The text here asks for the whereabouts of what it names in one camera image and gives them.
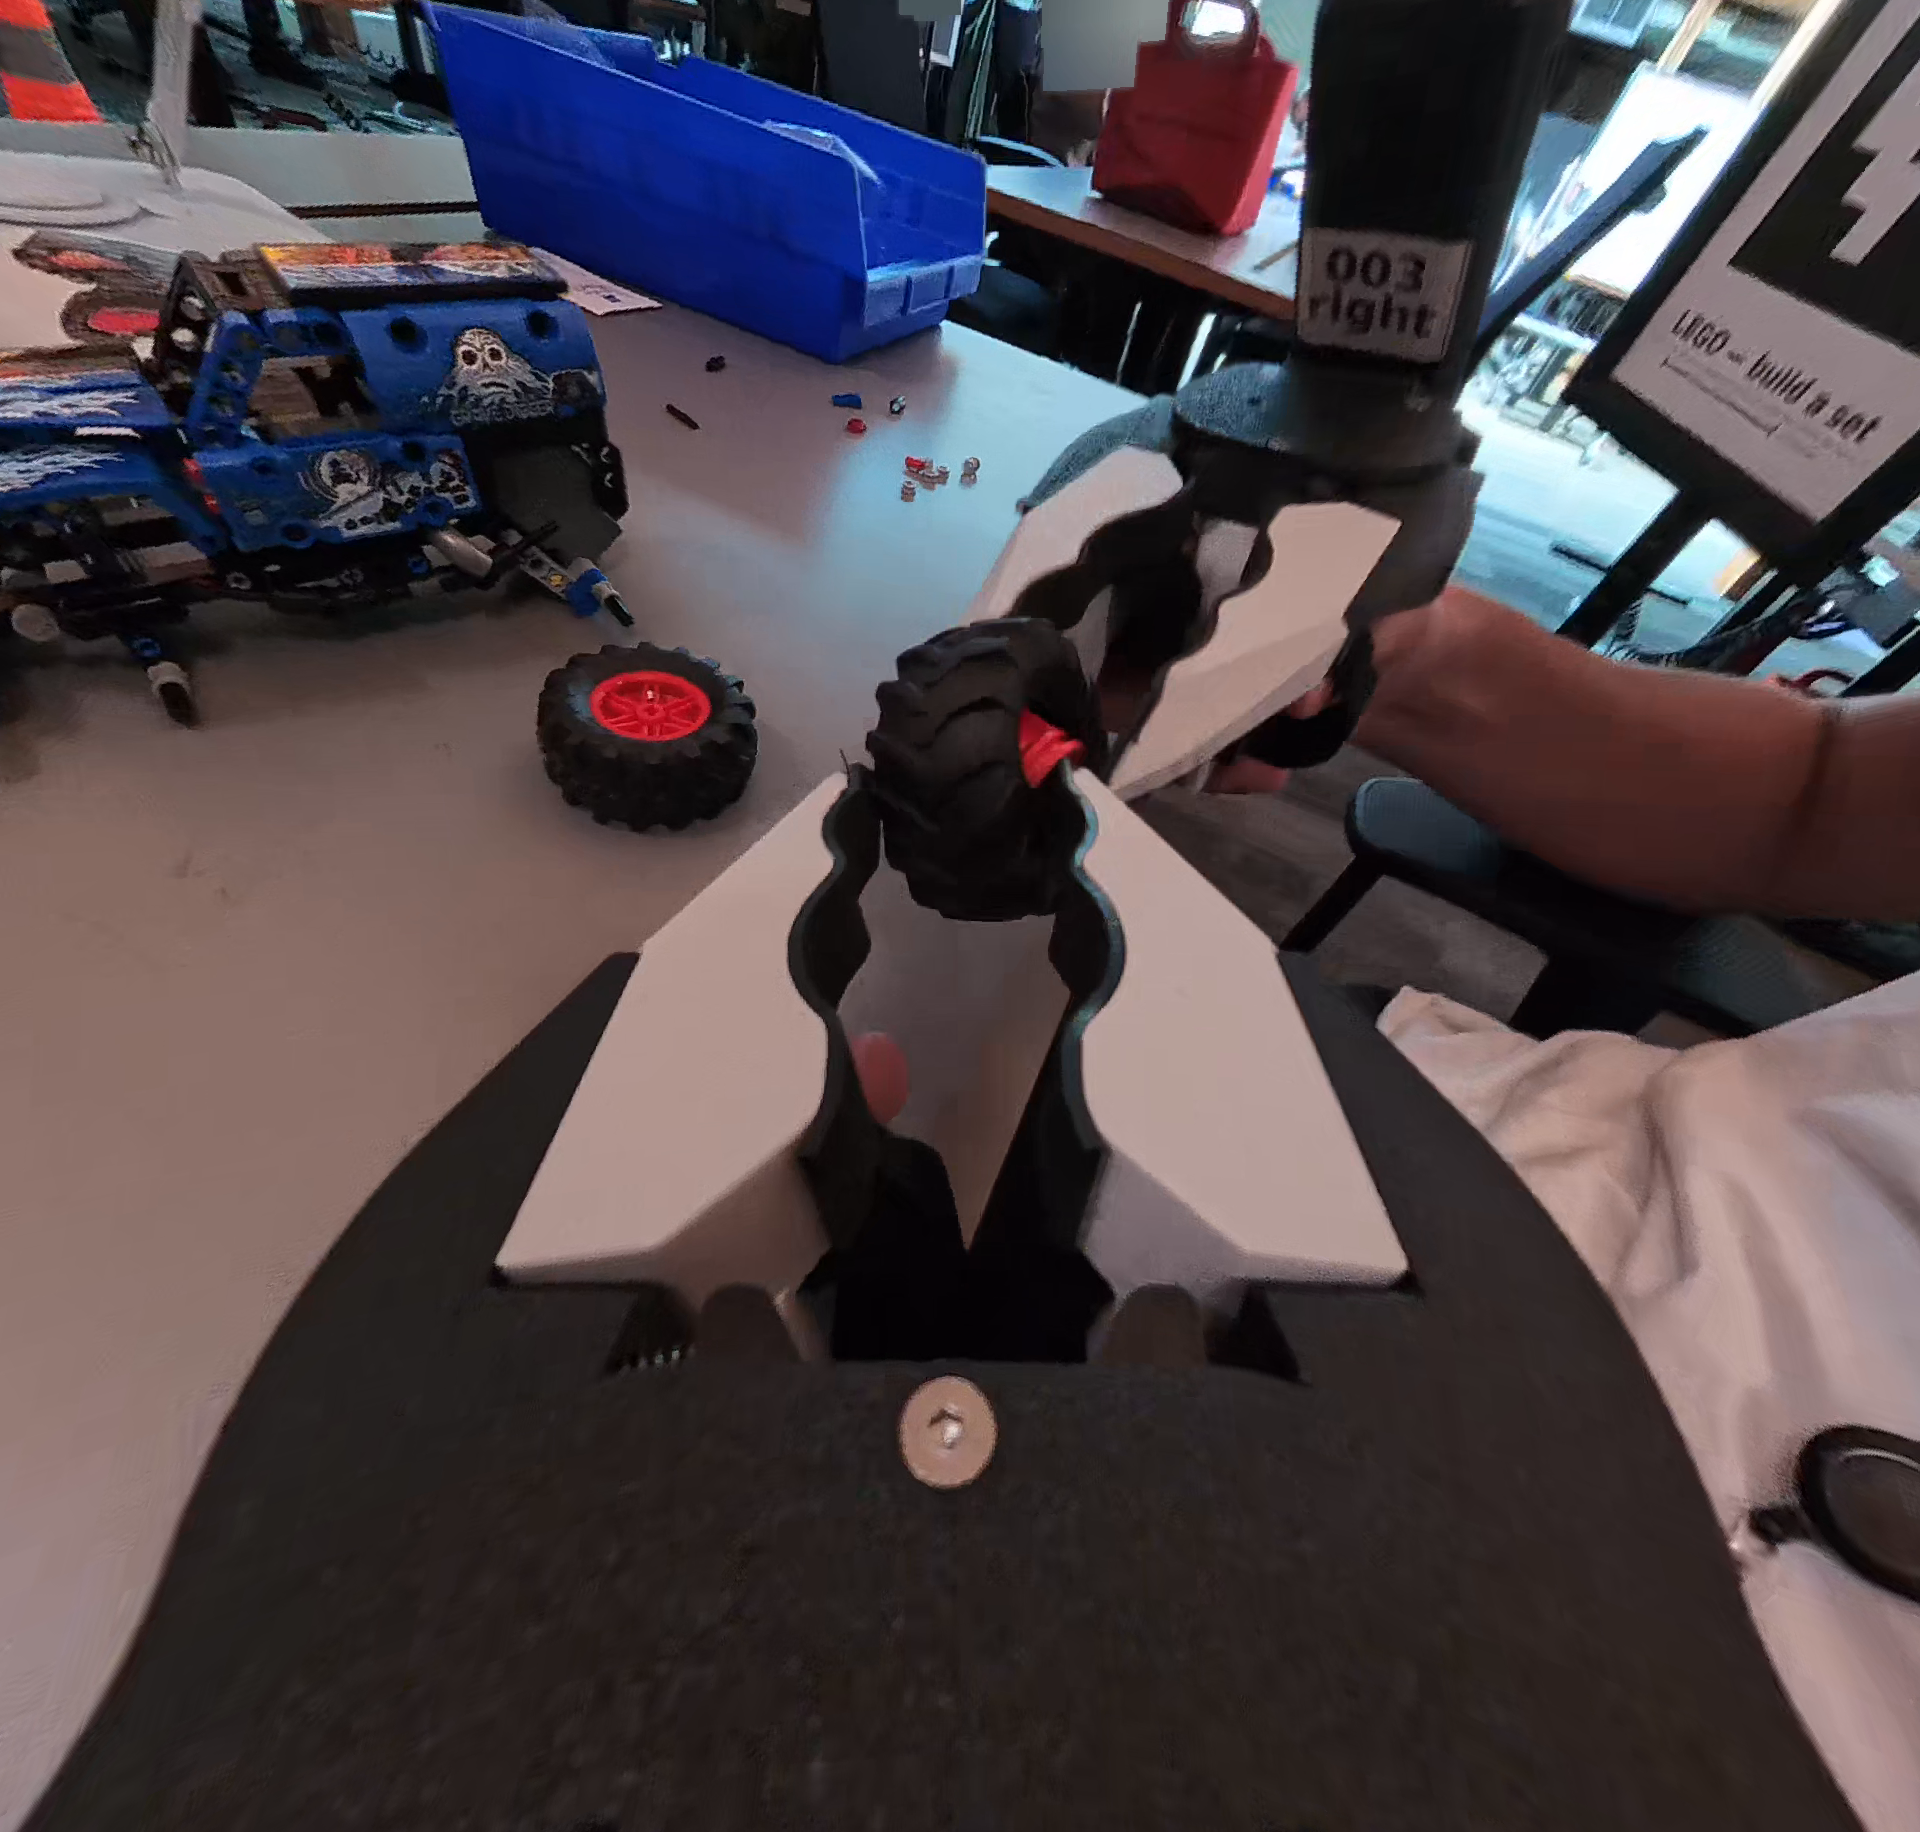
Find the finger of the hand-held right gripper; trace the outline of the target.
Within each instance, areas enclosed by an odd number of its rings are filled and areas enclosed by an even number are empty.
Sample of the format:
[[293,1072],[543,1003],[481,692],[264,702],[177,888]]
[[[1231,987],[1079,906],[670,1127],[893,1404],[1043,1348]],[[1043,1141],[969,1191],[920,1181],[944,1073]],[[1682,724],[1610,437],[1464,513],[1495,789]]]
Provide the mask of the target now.
[[1320,683],[1400,529],[1351,502],[1243,526],[1195,520],[1190,495],[1097,495],[1095,575],[1112,589],[1101,668],[1127,698],[1107,798],[1192,776]]
[[961,619],[961,661],[1156,676],[1202,644],[1197,523],[1171,435],[1171,400],[1148,400],[1060,455]]

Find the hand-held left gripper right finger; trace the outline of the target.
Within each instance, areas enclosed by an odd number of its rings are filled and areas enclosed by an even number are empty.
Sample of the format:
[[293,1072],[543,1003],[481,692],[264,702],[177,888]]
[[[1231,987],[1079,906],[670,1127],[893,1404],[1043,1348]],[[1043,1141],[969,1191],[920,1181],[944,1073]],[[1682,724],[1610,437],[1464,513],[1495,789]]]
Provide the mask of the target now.
[[1088,1355],[1205,1358],[1244,1301],[1391,1293],[1410,1261],[1274,942],[1088,769],[1060,827],[1035,1201],[1101,1287]]

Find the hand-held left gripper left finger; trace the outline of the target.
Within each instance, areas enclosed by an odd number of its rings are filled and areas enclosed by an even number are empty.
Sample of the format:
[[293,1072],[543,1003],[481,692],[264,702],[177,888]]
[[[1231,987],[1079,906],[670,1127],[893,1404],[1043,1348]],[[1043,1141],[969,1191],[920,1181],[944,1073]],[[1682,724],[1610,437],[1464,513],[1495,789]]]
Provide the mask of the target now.
[[876,807],[832,773],[654,932],[494,1270],[515,1287],[651,1287],[685,1313],[765,1301],[800,1358],[805,1298],[867,1228],[893,1133],[840,1019],[872,940]]

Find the black toy wheel red rim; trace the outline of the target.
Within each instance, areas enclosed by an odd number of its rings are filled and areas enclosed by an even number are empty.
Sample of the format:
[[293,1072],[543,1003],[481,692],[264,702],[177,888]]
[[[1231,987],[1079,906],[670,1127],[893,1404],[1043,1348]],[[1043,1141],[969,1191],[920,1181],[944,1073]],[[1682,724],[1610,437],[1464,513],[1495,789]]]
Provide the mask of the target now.
[[552,671],[535,742],[566,806],[629,832],[718,818],[743,798],[759,759],[745,683],[659,644],[606,644]]
[[1083,814],[1064,773],[1110,742],[1066,634],[984,619],[899,656],[867,737],[885,857],[922,908],[1006,923],[1056,912]]

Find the person's right hand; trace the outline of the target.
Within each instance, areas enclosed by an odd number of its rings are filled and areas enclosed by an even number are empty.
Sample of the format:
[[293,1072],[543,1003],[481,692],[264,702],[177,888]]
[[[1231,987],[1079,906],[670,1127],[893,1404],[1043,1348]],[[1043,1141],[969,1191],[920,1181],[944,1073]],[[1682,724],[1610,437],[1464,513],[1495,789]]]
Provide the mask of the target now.
[[[1393,768],[1423,769],[1432,742],[1441,754],[1464,742],[1467,686],[1521,650],[1541,628],[1508,606],[1464,588],[1374,628],[1376,691],[1356,715],[1351,739]],[[1281,718],[1310,722],[1348,694],[1332,671],[1284,704]],[[1250,742],[1212,761],[1197,787],[1206,793],[1278,793],[1293,768],[1260,761]]]

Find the red tote bag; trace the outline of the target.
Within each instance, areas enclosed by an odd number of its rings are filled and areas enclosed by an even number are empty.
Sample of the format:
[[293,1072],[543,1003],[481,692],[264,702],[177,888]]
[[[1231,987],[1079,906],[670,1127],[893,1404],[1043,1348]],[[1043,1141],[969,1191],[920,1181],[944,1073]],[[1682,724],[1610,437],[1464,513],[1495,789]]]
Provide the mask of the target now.
[[1252,0],[1170,0],[1163,37],[1107,100],[1092,195],[1195,236],[1250,232],[1299,82]]

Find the scattered small toy pieces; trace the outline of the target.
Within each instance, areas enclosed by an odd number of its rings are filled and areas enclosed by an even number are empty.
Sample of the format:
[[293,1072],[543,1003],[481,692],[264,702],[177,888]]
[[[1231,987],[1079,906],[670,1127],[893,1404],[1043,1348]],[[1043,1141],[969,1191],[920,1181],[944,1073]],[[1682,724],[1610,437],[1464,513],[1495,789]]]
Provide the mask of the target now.
[[837,499],[895,495],[907,463],[947,468],[990,447],[990,417],[937,365],[837,366],[745,341],[693,347],[658,407],[665,451],[720,497],[809,513]]

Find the dark office chair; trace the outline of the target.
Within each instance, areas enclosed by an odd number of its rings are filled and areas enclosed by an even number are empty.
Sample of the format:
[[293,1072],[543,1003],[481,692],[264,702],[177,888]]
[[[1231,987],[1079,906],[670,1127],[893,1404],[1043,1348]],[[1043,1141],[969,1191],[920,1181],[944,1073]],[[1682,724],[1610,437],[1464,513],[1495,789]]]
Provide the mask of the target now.
[[1382,883],[1406,886],[1521,938],[1545,958],[1508,1025],[1640,1032],[1668,1014],[1710,1036],[1782,1027],[1913,978],[1916,925],[1675,916],[1566,878],[1406,778],[1356,789],[1350,862],[1284,937],[1310,956]]

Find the black framed sign on stand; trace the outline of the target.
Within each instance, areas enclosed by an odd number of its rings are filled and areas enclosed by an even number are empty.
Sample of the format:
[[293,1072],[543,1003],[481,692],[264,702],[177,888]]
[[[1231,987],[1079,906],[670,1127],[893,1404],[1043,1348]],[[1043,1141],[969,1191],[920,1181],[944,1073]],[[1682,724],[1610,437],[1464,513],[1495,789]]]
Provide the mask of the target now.
[[1916,504],[1918,0],[1838,0],[1569,400],[1671,502],[1560,623],[1595,644],[1707,523],[1820,586]]

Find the person's white shirt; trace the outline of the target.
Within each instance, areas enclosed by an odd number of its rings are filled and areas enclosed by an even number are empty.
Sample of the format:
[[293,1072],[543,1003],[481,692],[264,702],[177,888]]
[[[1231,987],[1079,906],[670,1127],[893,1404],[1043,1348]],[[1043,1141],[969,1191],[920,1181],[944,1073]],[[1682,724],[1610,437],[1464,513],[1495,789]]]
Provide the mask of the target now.
[[1539,1043],[1412,987],[1377,1027],[1613,1301],[1861,1825],[1916,1827],[1916,1602],[1747,1518],[1816,1433],[1918,1436],[1918,979],[1690,1049]]

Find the blue plastic bin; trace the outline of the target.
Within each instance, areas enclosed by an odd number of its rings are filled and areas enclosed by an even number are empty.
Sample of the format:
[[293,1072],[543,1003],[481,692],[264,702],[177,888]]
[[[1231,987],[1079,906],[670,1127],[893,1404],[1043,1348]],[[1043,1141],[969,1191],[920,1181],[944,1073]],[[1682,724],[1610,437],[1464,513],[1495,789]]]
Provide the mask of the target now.
[[497,233],[827,362],[940,326],[982,283],[967,151],[638,35],[426,18]]

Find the white paper card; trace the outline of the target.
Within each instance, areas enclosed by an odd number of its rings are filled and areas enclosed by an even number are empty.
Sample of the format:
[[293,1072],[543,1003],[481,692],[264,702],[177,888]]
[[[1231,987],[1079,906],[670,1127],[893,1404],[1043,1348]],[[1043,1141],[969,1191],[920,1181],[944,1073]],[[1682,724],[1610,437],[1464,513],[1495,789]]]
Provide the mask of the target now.
[[564,297],[588,316],[621,316],[662,306],[655,296],[629,286],[612,283],[573,262],[549,253],[546,248],[527,246],[527,253],[561,281]]

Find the blue toy monster truck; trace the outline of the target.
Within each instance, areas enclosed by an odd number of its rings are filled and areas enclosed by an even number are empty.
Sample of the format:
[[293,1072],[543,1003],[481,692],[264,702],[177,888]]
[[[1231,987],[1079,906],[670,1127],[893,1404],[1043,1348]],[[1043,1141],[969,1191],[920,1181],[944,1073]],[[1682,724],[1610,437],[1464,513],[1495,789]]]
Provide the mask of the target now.
[[180,256],[149,355],[5,372],[5,650],[110,643],[197,722],[172,631],[224,599],[338,617],[528,586],[635,625],[582,308],[520,244]]

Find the open instruction booklet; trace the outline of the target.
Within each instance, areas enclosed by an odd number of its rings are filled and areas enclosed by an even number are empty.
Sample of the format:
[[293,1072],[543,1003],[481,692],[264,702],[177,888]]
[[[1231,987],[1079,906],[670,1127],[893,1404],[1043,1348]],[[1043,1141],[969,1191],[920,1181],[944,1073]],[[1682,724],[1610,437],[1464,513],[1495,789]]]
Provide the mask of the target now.
[[69,354],[149,355],[188,330],[191,313],[170,311],[180,256],[222,256],[300,236],[293,216],[172,218],[144,214],[110,228],[5,222],[1,362]]

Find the orange traffic cone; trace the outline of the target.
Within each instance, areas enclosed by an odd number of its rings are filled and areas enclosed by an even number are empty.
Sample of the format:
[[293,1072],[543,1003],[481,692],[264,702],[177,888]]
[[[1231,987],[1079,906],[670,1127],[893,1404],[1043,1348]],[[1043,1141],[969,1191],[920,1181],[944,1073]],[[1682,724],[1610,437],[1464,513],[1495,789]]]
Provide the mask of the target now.
[[100,123],[42,0],[1,0],[1,120]]

